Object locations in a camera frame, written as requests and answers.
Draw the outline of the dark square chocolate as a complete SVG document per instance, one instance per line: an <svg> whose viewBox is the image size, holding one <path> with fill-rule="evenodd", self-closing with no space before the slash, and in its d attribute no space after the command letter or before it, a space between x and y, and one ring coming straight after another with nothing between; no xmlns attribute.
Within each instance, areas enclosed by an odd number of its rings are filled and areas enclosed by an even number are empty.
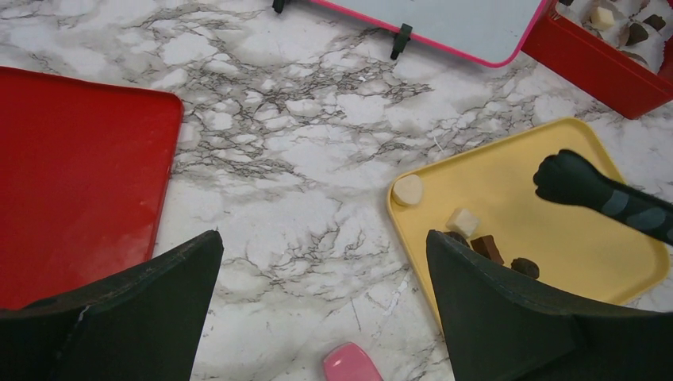
<svg viewBox="0 0 673 381"><path fill-rule="evenodd" d="M652 15L648 16L647 18L645 18L643 20L643 23L651 26L657 32L662 30L667 24L667 22L664 20L664 18L660 15L657 15L657 14L652 14Z"/></svg>

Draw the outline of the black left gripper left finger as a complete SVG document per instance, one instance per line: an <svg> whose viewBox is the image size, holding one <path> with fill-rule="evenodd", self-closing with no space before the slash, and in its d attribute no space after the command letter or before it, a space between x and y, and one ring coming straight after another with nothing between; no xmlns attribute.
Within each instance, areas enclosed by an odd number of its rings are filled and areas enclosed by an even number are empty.
<svg viewBox="0 0 673 381"><path fill-rule="evenodd" d="M4 380L187 380L224 252L208 230L117 274L1 312Z"/></svg>

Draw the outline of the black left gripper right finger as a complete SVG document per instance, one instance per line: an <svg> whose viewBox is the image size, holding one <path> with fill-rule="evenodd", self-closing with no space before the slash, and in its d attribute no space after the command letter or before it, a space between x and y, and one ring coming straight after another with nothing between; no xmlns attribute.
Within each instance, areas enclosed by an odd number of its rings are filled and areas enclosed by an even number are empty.
<svg viewBox="0 0 673 381"><path fill-rule="evenodd" d="M432 230L426 257L458 380L669 380L672 315L599 302Z"/></svg>

